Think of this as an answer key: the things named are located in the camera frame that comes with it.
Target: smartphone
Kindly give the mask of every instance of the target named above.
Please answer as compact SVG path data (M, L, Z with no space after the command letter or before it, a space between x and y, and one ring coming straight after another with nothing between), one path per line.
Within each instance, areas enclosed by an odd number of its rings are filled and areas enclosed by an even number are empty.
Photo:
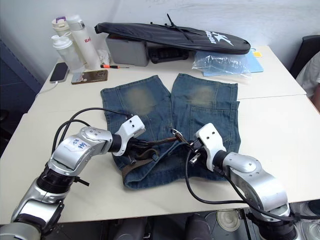
M66 63L64 62L57 63L51 75L50 83L54 84L55 82L58 82L58 83L64 82L67 79L68 73L69 73L69 68Z
M73 74L71 84L89 84L89 83L107 81L107 79L108 79L107 70L85 71L85 72Z

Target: jeans pocket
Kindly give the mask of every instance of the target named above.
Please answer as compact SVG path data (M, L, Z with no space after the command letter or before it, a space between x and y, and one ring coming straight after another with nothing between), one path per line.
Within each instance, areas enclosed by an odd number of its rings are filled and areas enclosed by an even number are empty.
M231 140L230 112L230 110L226 109L192 106L190 113L190 136L195 136L200 128L208 123L212 123L221 135L224 147L228 149Z

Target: white wall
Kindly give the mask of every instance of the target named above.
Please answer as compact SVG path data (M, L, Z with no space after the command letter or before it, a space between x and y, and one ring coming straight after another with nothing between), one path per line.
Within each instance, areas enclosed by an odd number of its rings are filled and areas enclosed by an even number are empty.
M105 48L101 22L169 23L232 34L254 46L270 45L289 68L303 36L320 32L320 0L0 0L1 39L44 81L58 54L51 21L79 14L96 47Z

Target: gray box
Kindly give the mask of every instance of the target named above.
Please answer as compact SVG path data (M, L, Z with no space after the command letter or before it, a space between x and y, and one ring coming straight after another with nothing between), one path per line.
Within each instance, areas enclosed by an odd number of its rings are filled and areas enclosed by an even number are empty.
M127 39L110 34L106 39L111 58L116 64L131 64L145 67L149 62L148 48L145 41Z

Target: blue jeans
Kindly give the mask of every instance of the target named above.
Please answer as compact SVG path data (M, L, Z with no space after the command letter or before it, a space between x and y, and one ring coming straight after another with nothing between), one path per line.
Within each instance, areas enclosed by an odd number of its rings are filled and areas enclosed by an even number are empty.
M157 75L101 91L103 107L118 112L138 115L146 131L139 139L156 141L173 137L171 129L177 129L188 140L195 140L195 133L207 123L213 123L229 152L238 152L240 136L238 131L237 84L204 80L187 74L179 74L174 81L172 93L162 84ZM126 121L122 115L105 112L108 130L118 131ZM123 180L131 189L150 188L168 184L185 177L184 167L187 151L178 142L165 143L156 147L159 156L140 166ZM126 156L113 156L117 167L122 170L128 164ZM223 180L196 164L189 169L190 177L209 180Z

